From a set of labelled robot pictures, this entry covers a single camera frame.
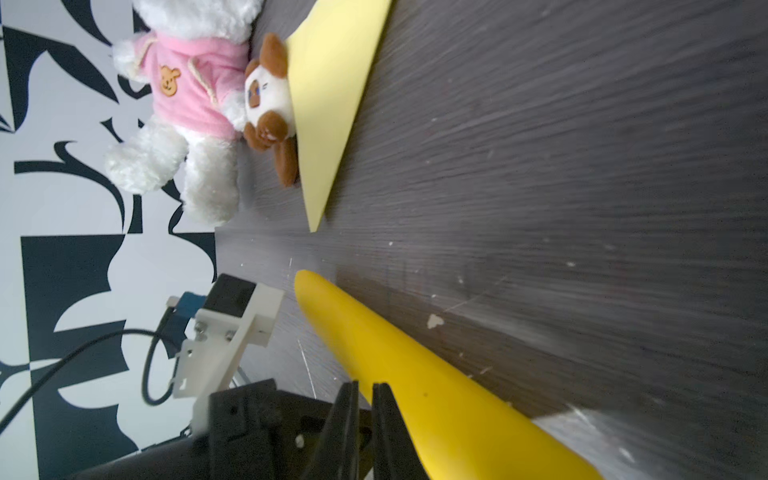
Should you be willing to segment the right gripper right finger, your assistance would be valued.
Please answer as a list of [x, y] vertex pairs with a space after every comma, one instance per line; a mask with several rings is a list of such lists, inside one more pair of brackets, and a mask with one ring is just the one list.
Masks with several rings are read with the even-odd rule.
[[374, 478], [428, 480], [393, 391], [386, 383], [373, 385], [372, 417]]

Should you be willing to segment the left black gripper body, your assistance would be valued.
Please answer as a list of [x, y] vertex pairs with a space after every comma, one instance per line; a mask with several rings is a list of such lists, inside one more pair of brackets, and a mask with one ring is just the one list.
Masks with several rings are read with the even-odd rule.
[[279, 390], [273, 379], [209, 400], [209, 430], [71, 474], [71, 479], [300, 479], [332, 404]]

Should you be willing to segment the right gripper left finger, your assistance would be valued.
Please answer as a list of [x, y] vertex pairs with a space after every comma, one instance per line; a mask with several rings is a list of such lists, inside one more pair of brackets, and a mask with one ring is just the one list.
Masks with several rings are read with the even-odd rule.
[[344, 383], [301, 479], [359, 478], [359, 385]]

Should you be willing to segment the dark yellow square paper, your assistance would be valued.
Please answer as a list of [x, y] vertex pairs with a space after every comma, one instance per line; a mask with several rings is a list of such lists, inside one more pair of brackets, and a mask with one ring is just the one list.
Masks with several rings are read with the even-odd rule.
[[298, 305], [367, 400], [388, 384], [433, 479], [597, 479], [598, 470], [457, 368], [322, 276]]

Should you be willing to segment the light yellow square paper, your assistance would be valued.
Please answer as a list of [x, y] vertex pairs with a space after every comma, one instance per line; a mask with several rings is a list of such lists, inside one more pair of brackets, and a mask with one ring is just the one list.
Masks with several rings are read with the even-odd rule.
[[317, 1], [287, 39], [308, 228], [318, 230], [389, 14], [389, 0]]

